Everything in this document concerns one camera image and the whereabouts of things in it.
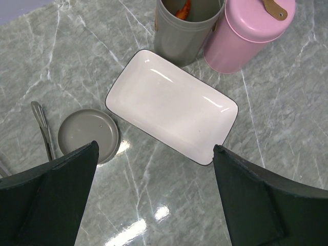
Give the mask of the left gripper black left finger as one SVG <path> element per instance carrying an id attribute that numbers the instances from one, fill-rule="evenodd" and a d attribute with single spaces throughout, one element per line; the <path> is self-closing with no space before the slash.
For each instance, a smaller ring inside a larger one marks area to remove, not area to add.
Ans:
<path id="1" fill-rule="evenodd" d="M 74 245 L 98 158 L 92 141 L 1 178 L 1 245 Z"/>

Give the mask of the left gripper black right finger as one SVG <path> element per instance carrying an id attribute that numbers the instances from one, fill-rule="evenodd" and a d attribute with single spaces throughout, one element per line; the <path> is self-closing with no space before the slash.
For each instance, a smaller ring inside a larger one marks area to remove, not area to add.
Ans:
<path id="1" fill-rule="evenodd" d="M 327 190 L 280 176 L 223 146 L 213 152 L 232 245 L 327 245 Z"/>

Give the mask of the metal tongs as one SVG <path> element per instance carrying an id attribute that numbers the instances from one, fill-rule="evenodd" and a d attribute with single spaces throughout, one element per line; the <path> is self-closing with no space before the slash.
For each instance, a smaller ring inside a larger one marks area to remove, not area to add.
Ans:
<path id="1" fill-rule="evenodd" d="M 18 174 L 49 161 L 49 125 L 35 101 L 18 105 L 1 120 L 1 164 L 6 173 Z"/>

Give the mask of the grey round lid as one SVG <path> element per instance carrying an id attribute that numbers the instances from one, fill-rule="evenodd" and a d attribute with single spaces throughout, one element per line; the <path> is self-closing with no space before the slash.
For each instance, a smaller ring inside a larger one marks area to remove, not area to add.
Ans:
<path id="1" fill-rule="evenodd" d="M 92 141 L 99 146 L 98 163 L 111 160 L 120 144 L 116 122 L 105 112 L 82 109 L 70 114 L 61 123 L 57 142 L 62 154 L 66 155 Z"/>

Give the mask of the pink cylindrical container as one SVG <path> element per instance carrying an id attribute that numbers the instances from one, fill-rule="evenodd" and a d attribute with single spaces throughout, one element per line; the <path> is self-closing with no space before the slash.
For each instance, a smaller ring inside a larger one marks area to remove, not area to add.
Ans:
<path id="1" fill-rule="evenodd" d="M 264 22 L 253 28 L 225 14 L 204 47 L 204 59 L 219 73 L 235 73 L 283 32 Z"/>

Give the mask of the pink round lid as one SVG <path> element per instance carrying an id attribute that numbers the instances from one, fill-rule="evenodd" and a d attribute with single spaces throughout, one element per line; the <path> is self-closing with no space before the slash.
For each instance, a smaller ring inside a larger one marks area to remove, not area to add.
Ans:
<path id="1" fill-rule="evenodd" d="M 291 24 L 296 11 L 295 1 L 275 1 L 286 10 L 278 20 L 265 9 L 264 1 L 227 1 L 225 16 L 232 29 L 252 42 L 269 42 L 279 37 Z"/>

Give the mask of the roasted chicken wing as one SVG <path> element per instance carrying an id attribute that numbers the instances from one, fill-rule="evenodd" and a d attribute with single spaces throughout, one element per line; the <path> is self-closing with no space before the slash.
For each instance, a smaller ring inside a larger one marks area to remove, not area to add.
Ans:
<path id="1" fill-rule="evenodd" d="M 186 20 L 190 14 L 190 10 L 191 10 L 191 5 L 192 5 L 192 1 L 191 0 L 186 0 L 184 6 L 177 10 L 177 12 L 175 13 L 175 16 L 178 18 L 178 19 L 181 19 L 181 20 Z"/>

